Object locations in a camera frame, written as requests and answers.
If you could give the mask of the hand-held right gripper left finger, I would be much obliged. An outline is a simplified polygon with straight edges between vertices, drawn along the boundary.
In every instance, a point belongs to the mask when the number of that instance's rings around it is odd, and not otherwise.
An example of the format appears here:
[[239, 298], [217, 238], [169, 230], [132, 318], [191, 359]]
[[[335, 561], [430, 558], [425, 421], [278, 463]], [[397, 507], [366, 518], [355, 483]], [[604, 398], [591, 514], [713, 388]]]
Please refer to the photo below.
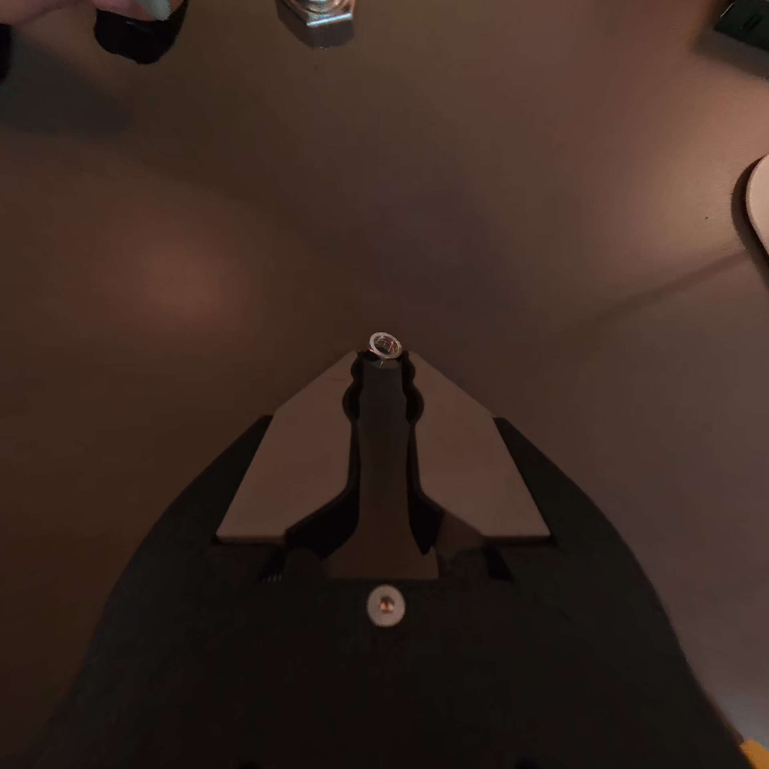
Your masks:
[[359, 521], [362, 360], [351, 351], [280, 406], [216, 538], [328, 558]]

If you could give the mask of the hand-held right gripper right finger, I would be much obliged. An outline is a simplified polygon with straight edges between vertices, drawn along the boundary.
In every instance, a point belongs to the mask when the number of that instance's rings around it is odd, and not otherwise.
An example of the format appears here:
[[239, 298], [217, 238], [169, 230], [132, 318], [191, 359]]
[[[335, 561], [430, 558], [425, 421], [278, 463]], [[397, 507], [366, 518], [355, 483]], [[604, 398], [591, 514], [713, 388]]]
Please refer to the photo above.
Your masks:
[[400, 363], [409, 525], [420, 552], [454, 533], [480, 545], [548, 540], [492, 413], [416, 353]]

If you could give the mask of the silver bolt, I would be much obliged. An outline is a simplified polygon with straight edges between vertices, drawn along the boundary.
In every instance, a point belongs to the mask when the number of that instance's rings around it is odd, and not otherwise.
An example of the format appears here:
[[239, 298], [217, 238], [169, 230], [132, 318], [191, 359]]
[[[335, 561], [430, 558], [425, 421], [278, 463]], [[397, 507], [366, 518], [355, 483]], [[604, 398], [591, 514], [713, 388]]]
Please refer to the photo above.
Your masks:
[[369, 337], [367, 354], [380, 365], [399, 360], [403, 351], [401, 342], [389, 332], [374, 332]]

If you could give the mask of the silver square nut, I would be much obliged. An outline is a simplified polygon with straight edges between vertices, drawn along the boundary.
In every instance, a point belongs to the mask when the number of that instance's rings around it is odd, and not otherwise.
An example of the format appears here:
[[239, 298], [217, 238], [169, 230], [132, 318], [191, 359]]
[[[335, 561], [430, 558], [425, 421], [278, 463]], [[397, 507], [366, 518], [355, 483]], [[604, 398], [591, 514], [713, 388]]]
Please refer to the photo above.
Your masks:
[[278, 17], [313, 49], [344, 45], [354, 37], [356, 1], [276, 1]]

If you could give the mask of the person's left hand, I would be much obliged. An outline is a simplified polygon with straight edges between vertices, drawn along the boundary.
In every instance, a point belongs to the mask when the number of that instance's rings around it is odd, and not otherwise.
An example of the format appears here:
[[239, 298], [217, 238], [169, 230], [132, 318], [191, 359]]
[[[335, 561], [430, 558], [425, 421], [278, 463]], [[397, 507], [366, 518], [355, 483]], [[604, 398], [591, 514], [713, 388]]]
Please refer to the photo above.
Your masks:
[[[81, 2], [1, 1], [1, 24], [19, 27], [53, 11], [79, 3]], [[113, 12], [128, 18], [137, 18], [143, 21], [150, 21], [152, 19], [138, 3], [133, 1], [87, 1], [84, 3], [94, 9]]]

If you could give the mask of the white stand base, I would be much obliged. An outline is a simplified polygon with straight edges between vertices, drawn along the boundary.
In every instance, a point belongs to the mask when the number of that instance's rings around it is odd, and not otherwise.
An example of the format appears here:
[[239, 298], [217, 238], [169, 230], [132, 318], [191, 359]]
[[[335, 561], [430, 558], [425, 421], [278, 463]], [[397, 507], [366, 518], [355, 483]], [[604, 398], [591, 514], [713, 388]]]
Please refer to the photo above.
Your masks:
[[731, 197], [737, 236], [760, 262], [768, 261], [768, 155], [756, 159], [738, 177]]

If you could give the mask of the black battery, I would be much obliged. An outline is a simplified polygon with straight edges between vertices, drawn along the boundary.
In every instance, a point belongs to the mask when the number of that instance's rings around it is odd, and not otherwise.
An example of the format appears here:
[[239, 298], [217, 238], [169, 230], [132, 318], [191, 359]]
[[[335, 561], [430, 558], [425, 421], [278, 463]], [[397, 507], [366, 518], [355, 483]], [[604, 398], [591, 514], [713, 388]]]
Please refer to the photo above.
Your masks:
[[768, 53], [768, 1], [709, 2], [695, 49], [706, 53]]

